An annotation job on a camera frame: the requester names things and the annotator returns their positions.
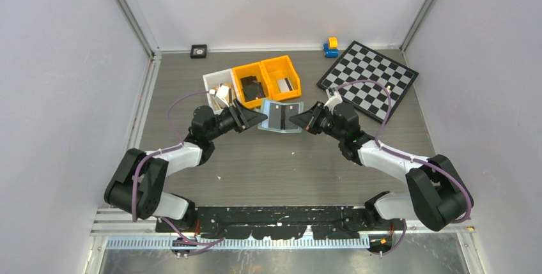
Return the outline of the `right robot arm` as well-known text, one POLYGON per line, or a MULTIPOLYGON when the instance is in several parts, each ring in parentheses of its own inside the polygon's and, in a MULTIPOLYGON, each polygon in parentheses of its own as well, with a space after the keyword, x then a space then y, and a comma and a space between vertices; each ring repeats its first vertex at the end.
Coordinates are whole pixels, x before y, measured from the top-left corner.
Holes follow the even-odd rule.
POLYGON ((384 172, 407 186, 406 194, 383 193, 366 203, 372 206, 365 212, 370 228, 382 229, 391 219, 404 218, 440 231, 470 217, 474 199, 448 157, 417 156, 380 142, 361 130, 359 116, 349 103, 330 109, 317 102, 289 120, 311 134, 336 139, 347 160, 384 172))

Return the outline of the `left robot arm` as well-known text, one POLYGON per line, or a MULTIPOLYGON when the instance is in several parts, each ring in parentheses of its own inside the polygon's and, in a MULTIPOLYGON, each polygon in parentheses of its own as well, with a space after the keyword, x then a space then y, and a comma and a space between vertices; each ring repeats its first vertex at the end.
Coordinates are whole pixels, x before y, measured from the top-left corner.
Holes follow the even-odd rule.
POLYGON ((157 217, 170 220, 181 232, 190 231, 197 218, 195 203, 180 195, 165 193, 166 178, 205 164, 215 150, 214 139, 232 130, 243 132, 267 118, 238 100, 220 114, 207 105, 196 108, 183 142, 156 151, 131 148, 125 152, 105 188, 105 203, 130 213, 133 220, 157 217))

